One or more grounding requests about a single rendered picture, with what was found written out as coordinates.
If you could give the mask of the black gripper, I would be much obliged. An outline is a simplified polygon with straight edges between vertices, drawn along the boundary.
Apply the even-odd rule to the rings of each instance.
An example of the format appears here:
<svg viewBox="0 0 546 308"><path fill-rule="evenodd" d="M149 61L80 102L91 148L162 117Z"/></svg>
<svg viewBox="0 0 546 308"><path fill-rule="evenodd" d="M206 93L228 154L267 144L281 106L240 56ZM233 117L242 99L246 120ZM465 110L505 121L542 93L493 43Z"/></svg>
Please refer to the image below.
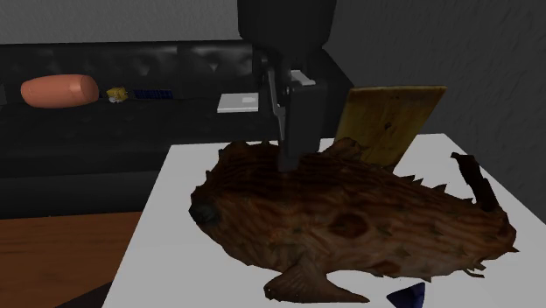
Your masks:
<svg viewBox="0 0 546 308"><path fill-rule="evenodd" d="M288 82L288 68L307 67L328 41L337 0L236 0L238 32L253 46L259 112L276 119L278 170L298 168L319 150L328 86Z"/></svg>

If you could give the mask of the yellow wooden board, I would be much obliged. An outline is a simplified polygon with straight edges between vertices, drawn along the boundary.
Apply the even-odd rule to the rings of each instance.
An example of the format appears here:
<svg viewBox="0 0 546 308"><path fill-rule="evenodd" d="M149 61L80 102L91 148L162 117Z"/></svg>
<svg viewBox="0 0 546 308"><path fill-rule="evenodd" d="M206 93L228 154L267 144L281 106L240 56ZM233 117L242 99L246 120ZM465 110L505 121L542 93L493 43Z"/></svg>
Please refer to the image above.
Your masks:
<svg viewBox="0 0 546 308"><path fill-rule="evenodd" d="M395 166L438 105L446 86L354 87L335 138L350 137L366 163Z"/></svg>

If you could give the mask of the brown spiny fish figure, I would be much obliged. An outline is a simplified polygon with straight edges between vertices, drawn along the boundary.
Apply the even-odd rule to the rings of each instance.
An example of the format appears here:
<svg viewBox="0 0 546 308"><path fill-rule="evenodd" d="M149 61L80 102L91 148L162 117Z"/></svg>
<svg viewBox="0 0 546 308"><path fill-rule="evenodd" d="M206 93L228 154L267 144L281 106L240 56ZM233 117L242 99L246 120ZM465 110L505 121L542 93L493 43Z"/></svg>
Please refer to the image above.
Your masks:
<svg viewBox="0 0 546 308"><path fill-rule="evenodd" d="M230 257L274 270L263 291L276 301L361 303L329 274L480 277L486 261L515 251L515 228L474 157L456 156L472 189L462 199L365 163L362 151L345 137L283 172L278 145L229 143L191 193L189 214Z"/></svg>

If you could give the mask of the black leather sofa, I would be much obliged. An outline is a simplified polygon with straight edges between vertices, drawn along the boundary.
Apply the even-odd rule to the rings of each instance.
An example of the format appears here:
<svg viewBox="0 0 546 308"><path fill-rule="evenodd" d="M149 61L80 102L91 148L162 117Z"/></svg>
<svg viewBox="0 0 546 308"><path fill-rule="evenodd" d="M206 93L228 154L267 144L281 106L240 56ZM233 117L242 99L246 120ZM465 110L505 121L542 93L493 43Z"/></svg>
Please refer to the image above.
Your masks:
<svg viewBox="0 0 546 308"><path fill-rule="evenodd" d="M26 104L24 81L87 74L96 102ZM171 100L106 91L170 89ZM242 40L0 45L0 220L140 211L174 144L276 139L276 119L221 114L222 94L259 90Z"/></svg>

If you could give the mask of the yellow and blue satellite toy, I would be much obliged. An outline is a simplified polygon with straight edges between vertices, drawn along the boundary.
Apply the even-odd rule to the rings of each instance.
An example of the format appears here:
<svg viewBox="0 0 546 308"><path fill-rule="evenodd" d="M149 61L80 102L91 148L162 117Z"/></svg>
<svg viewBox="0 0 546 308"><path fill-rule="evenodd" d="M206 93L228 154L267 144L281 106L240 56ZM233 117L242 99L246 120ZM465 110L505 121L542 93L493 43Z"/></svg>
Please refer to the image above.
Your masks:
<svg viewBox="0 0 546 308"><path fill-rule="evenodd" d="M121 103L132 100L171 100L174 98L170 89L132 89L112 87L106 91L108 100L112 103Z"/></svg>

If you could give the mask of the orange cylinder cushion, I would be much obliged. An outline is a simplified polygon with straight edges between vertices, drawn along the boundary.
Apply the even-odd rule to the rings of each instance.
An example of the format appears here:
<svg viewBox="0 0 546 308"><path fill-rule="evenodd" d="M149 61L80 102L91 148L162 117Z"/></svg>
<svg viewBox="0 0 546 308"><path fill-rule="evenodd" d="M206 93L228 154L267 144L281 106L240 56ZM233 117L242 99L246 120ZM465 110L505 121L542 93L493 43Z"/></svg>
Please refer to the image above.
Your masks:
<svg viewBox="0 0 546 308"><path fill-rule="evenodd" d="M20 87L24 101L41 109L63 109L96 102L96 81L83 74L56 74L27 80Z"/></svg>

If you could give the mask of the dark blue pointed object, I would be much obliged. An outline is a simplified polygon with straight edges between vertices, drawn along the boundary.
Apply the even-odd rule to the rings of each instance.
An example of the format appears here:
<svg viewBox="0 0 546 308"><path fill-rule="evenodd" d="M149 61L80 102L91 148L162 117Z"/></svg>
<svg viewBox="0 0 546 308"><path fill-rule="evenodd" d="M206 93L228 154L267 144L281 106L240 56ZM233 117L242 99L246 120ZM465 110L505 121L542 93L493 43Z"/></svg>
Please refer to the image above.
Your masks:
<svg viewBox="0 0 546 308"><path fill-rule="evenodd" d="M395 308L423 308L425 283L416 283L386 296Z"/></svg>

